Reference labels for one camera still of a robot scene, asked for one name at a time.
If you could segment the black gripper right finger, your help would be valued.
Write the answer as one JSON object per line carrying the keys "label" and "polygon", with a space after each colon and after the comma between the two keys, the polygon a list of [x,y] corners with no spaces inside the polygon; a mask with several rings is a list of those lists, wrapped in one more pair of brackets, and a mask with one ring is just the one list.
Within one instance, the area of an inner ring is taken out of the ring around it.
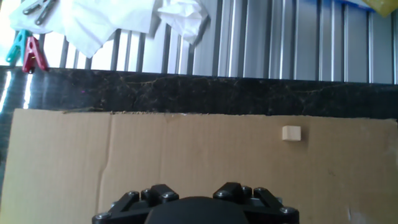
{"label": "black gripper right finger", "polygon": [[253,189],[237,182],[227,182],[213,193],[213,199],[237,205],[249,223],[299,223],[299,211],[283,205],[264,187]]}

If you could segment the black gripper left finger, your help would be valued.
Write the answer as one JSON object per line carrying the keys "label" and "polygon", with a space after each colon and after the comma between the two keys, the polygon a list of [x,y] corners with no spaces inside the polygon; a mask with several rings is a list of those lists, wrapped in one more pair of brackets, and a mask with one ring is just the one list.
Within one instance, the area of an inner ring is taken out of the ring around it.
{"label": "black gripper left finger", "polygon": [[113,202],[107,212],[94,215],[92,224],[145,223],[149,213],[156,206],[179,198],[179,194],[165,184],[153,185],[140,192],[129,191]]}

